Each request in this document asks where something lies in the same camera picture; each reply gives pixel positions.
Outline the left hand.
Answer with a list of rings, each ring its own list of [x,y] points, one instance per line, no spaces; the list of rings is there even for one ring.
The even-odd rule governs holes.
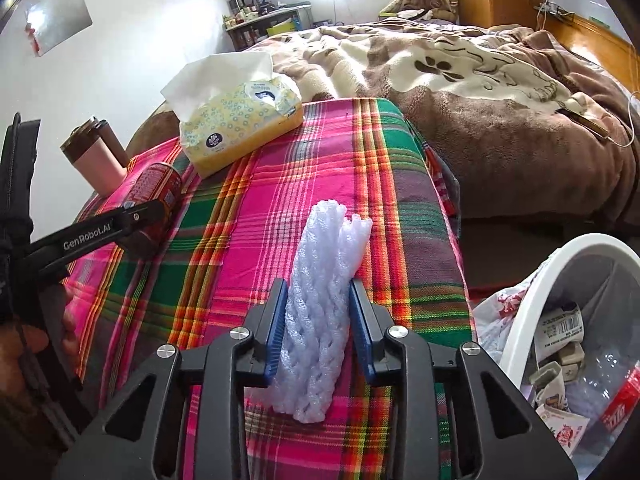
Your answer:
[[[79,356],[76,318],[68,308],[74,295],[62,284],[49,287],[39,296],[40,301],[53,313],[61,315],[58,348],[66,361],[75,367]],[[38,356],[49,347],[50,338],[41,328],[9,322],[1,325],[1,393],[19,399],[26,391],[24,364],[27,356]]]

